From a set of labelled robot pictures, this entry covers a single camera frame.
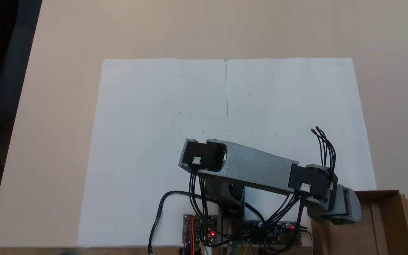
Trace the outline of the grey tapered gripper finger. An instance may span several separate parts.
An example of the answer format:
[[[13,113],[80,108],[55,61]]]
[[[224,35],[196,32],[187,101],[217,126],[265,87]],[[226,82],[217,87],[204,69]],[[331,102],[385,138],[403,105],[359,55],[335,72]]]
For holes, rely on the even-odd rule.
[[[362,218],[362,208],[358,196],[353,190],[346,189],[345,197],[348,205],[347,220],[349,224],[358,223]]]

